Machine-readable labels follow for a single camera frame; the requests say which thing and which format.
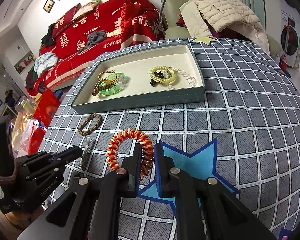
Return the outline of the silver metal hair clip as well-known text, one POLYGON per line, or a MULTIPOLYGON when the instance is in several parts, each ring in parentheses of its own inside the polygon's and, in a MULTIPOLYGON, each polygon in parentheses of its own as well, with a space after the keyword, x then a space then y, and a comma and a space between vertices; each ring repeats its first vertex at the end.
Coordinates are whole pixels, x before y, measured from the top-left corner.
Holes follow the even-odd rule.
POLYGON ((79 168, 85 170, 90 158, 91 153, 93 152, 95 141, 91 137, 87 136, 83 154, 81 156, 81 162, 79 168))

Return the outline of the green plastic bangle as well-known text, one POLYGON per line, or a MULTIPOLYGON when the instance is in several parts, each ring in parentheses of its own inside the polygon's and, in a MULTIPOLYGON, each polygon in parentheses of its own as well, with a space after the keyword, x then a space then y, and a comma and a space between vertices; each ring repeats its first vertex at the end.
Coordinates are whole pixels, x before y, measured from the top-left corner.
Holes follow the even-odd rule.
POLYGON ((100 93, 104 96, 112 96, 125 89, 128 83, 128 78, 123 73, 117 74, 117 81, 110 85, 109 88, 104 88, 100 93))

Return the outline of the black claw hair clip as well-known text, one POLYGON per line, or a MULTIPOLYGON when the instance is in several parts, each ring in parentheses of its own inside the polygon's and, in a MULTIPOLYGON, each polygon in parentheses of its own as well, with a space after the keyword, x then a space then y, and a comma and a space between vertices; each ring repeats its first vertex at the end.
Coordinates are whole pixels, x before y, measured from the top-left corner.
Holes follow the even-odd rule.
POLYGON ((151 81, 150 81, 150 85, 152 87, 156 86, 158 83, 162 83, 164 80, 164 74, 162 73, 162 71, 154 71, 154 72, 150 72, 150 77, 151 77, 151 81))

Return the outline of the red gift bag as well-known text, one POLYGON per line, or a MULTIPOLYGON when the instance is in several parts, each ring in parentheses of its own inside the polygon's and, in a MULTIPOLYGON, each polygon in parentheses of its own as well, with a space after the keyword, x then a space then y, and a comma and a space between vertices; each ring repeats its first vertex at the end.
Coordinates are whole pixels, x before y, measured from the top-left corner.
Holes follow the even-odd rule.
POLYGON ((48 128, 61 102, 53 91, 47 89, 41 96, 33 117, 48 128))

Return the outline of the blue checked tablecloth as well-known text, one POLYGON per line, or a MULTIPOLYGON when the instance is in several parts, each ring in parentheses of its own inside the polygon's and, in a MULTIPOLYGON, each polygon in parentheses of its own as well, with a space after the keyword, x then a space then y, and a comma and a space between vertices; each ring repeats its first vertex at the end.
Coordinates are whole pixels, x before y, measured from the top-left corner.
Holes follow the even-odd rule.
POLYGON ((67 165, 64 180, 45 201, 50 206, 75 176, 100 178, 109 172, 106 148, 117 132, 137 128, 151 141, 192 154, 213 139, 215 171, 239 190, 239 200, 273 233, 300 223, 300 94, 255 44, 220 39, 190 42, 202 71, 203 102, 124 107, 103 112, 91 139, 86 168, 67 165))

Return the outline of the white green folded cloth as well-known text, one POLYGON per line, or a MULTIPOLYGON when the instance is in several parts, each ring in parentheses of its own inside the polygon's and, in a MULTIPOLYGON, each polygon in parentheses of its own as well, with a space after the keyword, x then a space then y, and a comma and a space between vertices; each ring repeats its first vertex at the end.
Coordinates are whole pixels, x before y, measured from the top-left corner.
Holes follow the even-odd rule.
POLYGON ((39 56, 34 64, 34 71, 41 77, 47 70, 54 67, 59 61, 58 56, 53 52, 47 52, 39 56))

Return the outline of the dark clothes on sofa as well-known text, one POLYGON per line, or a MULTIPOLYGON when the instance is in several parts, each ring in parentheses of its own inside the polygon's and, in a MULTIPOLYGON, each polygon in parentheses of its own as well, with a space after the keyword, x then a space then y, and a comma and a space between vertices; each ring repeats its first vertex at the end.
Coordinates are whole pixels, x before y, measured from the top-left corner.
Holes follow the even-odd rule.
POLYGON ((41 41, 42 46, 49 47, 49 46, 54 46, 56 44, 52 37, 52 33, 55 28, 55 25, 56 25, 55 23, 49 25, 46 35, 44 35, 42 38, 41 41))

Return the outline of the grey cloth on sofa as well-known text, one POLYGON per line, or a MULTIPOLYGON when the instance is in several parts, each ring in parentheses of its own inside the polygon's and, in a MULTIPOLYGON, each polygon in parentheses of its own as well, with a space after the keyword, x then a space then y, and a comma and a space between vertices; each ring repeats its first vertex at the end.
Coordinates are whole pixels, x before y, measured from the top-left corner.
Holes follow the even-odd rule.
POLYGON ((90 49, 91 47, 104 41, 106 38, 107 38, 107 32, 104 30, 95 31, 93 33, 90 33, 87 36, 87 44, 82 49, 80 49, 78 52, 81 53, 87 49, 90 49))

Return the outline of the red cushion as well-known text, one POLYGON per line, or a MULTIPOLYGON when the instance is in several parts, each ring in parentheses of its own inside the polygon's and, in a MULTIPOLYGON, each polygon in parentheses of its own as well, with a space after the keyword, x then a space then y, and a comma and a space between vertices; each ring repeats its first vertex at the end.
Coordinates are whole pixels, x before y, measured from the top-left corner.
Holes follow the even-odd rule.
POLYGON ((72 19, 76 12, 81 9, 81 3, 73 6, 70 10, 68 10, 60 19, 57 20, 55 26, 52 30, 52 39, 54 40, 63 30, 65 30, 69 25, 72 24, 72 19))

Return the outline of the portrait print pillow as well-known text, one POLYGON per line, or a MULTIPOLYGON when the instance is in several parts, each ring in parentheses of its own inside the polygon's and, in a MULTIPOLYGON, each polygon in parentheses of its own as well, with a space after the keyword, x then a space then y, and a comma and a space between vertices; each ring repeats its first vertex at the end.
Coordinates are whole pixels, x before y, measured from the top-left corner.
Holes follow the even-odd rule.
POLYGON ((73 16, 72 22, 75 22, 82 18, 89 12, 92 12, 101 2, 101 0, 91 0, 87 4, 83 5, 73 16))

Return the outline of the yellow-green star sticker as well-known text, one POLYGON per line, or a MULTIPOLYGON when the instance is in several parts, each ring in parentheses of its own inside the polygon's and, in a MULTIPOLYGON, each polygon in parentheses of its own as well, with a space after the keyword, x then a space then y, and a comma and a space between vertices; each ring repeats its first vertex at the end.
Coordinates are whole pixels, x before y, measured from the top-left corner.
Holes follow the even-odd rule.
POLYGON ((214 38, 211 38, 211 37, 197 37, 197 38, 194 38, 191 42, 194 43, 194 42, 201 42, 205 45, 208 45, 210 46, 211 42, 216 42, 217 40, 214 39, 214 38))

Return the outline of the red covered sofa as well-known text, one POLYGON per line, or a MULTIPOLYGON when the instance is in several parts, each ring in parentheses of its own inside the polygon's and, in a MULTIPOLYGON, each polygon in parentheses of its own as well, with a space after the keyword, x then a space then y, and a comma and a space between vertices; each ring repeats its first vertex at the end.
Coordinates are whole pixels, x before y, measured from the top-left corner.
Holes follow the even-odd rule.
POLYGON ((25 88, 35 96, 79 77, 88 62, 105 52, 162 39, 159 10, 148 0, 78 4, 42 36, 41 70, 28 72, 25 88))

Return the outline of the beige down jacket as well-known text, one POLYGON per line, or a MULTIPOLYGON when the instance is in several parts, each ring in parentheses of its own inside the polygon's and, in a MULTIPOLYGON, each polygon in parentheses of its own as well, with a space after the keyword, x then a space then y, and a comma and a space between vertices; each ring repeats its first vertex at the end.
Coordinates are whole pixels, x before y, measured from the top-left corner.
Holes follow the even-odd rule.
POLYGON ((269 42, 258 16, 240 0, 189 0, 179 8, 192 37, 211 37, 229 28, 270 54, 269 42))

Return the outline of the white washing machine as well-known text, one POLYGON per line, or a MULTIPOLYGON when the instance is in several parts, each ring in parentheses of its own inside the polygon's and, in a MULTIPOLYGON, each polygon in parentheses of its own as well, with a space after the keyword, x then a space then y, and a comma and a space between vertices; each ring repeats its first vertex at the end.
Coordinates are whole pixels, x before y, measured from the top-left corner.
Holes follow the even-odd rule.
POLYGON ((285 54, 287 65, 294 67, 298 55, 300 43, 300 20, 290 14, 281 11, 281 36, 280 36, 280 56, 285 54))

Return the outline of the wall painting left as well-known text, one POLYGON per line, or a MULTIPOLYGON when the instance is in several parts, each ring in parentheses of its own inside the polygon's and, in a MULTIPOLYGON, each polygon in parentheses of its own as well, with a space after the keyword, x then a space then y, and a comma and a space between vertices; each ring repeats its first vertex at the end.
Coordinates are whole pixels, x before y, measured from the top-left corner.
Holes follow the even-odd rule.
POLYGON ((29 51, 14 65, 14 68, 19 74, 25 71, 29 71, 30 68, 34 65, 35 60, 36 58, 34 57, 33 53, 29 51))

